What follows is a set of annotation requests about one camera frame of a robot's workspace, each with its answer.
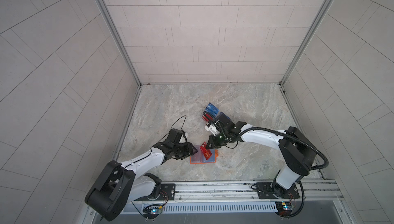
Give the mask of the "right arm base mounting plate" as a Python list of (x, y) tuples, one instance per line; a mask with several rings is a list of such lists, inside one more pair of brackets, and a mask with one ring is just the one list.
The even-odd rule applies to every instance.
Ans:
[(290, 199), (300, 198), (300, 191), (295, 183), (289, 189), (285, 189), (274, 183), (255, 183), (251, 189), (257, 191), (259, 199)]

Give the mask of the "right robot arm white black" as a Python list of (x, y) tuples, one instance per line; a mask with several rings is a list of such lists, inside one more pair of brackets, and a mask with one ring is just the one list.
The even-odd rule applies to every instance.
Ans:
[(211, 133), (208, 149), (219, 149), (233, 143), (256, 143), (280, 151), (285, 166), (269, 187), (277, 198), (286, 198), (296, 183), (308, 176), (310, 171), (324, 169), (329, 165), (327, 157), (296, 127), (272, 130), (241, 121), (236, 124), (229, 122), (226, 126), (220, 121), (209, 121), (205, 130)]

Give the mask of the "orange leather card holder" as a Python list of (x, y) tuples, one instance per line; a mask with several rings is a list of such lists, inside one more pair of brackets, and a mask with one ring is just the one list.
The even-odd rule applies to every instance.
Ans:
[(205, 145), (206, 144), (204, 143), (199, 146), (197, 153), (190, 157), (190, 164), (216, 163), (216, 158), (219, 156), (218, 151), (214, 149), (206, 149)]

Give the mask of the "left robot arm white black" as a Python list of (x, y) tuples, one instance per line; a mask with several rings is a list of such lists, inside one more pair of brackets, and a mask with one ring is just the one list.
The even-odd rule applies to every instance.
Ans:
[(122, 163), (115, 160), (107, 163), (84, 202), (110, 222), (129, 202), (142, 197), (159, 197), (162, 181), (149, 170), (170, 159), (183, 160), (197, 152), (187, 141), (185, 131), (170, 129), (164, 141), (154, 144), (142, 155)]

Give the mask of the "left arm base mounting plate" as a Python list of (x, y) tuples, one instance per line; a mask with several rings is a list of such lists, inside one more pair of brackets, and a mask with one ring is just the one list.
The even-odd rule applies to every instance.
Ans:
[(160, 184), (155, 186), (153, 192), (148, 196), (143, 196), (135, 201), (165, 201), (174, 200), (175, 195), (175, 184)]

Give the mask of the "clear acrylic card display stand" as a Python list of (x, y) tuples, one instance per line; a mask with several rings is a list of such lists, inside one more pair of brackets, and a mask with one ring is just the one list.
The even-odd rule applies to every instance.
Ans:
[(229, 123), (231, 123), (231, 119), (225, 115), (223, 112), (221, 112), (216, 106), (214, 106), (212, 103), (209, 103), (205, 111), (202, 115), (202, 118), (206, 122), (217, 122), (219, 121), (222, 126), (227, 126)]

